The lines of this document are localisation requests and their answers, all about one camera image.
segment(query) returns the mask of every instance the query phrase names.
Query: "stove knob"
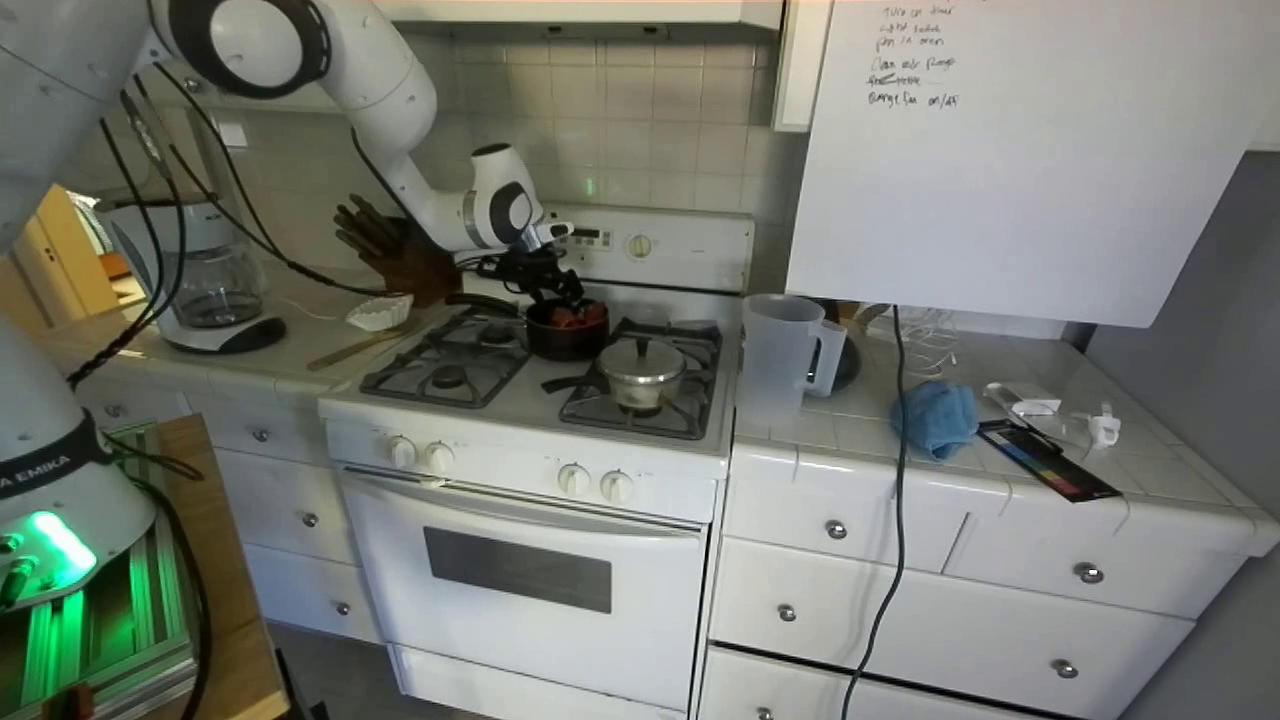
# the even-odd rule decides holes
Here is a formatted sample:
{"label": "stove knob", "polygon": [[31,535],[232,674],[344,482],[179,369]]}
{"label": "stove knob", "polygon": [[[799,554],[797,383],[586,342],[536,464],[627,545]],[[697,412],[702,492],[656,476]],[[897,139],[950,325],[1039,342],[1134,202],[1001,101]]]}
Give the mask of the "stove knob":
{"label": "stove knob", "polygon": [[586,492],[591,476],[586,476],[586,469],[581,469],[581,464],[562,464],[562,469],[555,472],[555,482],[559,482],[562,497],[581,497],[581,492]]}
{"label": "stove knob", "polygon": [[391,464],[395,469],[414,469],[419,460],[424,460],[424,451],[407,436],[391,440]]}
{"label": "stove knob", "polygon": [[604,476],[599,476],[599,497],[604,497],[606,505],[623,505],[623,499],[632,497],[632,476],[619,472],[619,469],[604,472]]}
{"label": "stove knob", "polygon": [[451,446],[449,443],[429,443],[424,446],[424,472],[430,480],[451,480]]}

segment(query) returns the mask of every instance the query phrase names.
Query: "drawer handle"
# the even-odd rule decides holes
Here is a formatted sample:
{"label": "drawer handle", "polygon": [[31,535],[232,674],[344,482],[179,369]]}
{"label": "drawer handle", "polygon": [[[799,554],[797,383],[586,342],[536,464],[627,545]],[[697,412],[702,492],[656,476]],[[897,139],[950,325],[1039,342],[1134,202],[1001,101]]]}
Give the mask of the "drawer handle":
{"label": "drawer handle", "polygon": [[832,538],[846,535],[846,523],[839,523],[839,518],[828,518],[824,529],[828,529]]}
{"label": "drawer handle", "polygon": [[1080,577],[1080,582],[1103,582],[1106,580],[1106,571],[1097,569],[1097,562],[1076,562],[1072,571]]}
{"label": "drawer handle", "polygon": [[1058,679],[1076,679],[1076,674],[1080,674],[1080,669],[1076,669],[1072,659],[1062,659],[1062,657],[1057,657],[1049,669],[1053,669]]}

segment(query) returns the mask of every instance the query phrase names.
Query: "oven door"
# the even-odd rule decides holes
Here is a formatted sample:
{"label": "oven door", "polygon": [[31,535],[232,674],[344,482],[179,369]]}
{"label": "oven door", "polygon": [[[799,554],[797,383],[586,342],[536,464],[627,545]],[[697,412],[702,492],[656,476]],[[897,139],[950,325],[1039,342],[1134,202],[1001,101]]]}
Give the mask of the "oven door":
{"label": "oven door", "polygon": [[687,709],[709,529],[344,476],[391,645]]}

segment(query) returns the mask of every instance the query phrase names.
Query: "blue cloth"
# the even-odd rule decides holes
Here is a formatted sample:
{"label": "blue cloth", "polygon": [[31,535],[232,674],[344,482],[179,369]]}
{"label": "blue cloth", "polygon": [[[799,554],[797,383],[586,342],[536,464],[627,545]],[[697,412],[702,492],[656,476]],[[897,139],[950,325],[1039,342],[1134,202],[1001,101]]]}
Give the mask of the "blue cloth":
{"label": "blue cloth", "polygon": [[927,381],[906,388],[905,406],[890,406],[890,429],[927,460],[955,454],[975,436],[975,394],[962,383]]}

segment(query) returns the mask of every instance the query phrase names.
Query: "green light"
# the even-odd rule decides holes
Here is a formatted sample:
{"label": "green light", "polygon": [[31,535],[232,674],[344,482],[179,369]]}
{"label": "green light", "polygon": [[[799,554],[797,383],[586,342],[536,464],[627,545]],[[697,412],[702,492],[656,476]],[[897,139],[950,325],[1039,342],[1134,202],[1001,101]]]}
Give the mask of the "green light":
{"label": "green light", "polygon": [[82,577],[96,554],[78,545],[78,535],[50,513],[31,514],[34,532],[70,562],[76,577]]}

